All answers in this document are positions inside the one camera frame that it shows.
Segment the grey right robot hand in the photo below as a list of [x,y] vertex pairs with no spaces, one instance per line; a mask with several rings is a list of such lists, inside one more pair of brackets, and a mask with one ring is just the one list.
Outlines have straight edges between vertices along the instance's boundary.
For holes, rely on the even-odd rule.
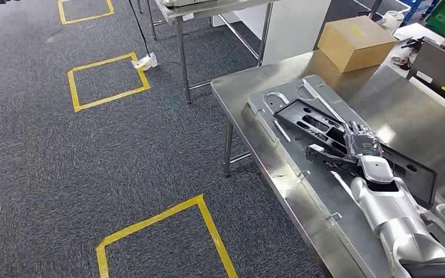
[[344,123],[343,127],[348,158],[354,159],[364,155],[382,156],[380,140],[371,128],[359,125],[355,121]]

